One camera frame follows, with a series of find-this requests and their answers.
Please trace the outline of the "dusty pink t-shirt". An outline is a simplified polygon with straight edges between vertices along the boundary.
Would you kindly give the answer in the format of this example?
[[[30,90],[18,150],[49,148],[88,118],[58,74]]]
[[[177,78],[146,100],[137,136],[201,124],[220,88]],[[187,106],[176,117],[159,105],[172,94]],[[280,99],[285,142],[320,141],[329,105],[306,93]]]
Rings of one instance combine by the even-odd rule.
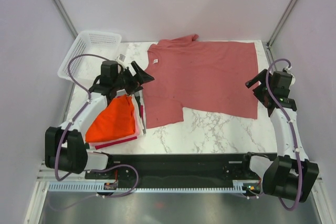
[[[147,128],[182,122],[183,108],[257,118],[257,100],[245,86],[258,73],[253,42],[163,39],[149,47],[148,60]]]

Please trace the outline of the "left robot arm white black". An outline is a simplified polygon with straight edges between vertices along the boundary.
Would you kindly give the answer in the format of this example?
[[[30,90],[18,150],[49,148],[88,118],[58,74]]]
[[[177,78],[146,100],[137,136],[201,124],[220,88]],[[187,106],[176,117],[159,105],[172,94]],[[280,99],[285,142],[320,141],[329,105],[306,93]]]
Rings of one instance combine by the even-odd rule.
[[[143,84],[154,81],[135,61],[131,62],[135,74],[114,60],[105,60],[89,89],[87,100],[79,111],[58,127],[45,132],[45,165],[55,172],[80,174],[97,169],[103,178],[111,178],[115,165],[105,154],[88,153],[85,134],[97,116],[115,99],[118,91],[133,95],[143,89]]]

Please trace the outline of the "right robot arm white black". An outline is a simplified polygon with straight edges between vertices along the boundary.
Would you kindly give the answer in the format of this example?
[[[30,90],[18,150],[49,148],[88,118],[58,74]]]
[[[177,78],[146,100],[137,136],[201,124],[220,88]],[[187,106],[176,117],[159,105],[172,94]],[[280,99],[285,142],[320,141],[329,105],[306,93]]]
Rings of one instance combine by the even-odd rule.
[[[240,166],[248,179],[256,175],[261,179],[262,192],[281,199],[292,200],[295,205],[305,202],[319,175],[319,167],[305,153],[298,127],[297,105],[289,98],[294,77],[289,72],[266,69],[246,82],[253,94],[267,109],[274,127],[277,157],[271,160],[265,154],[248,152]]]

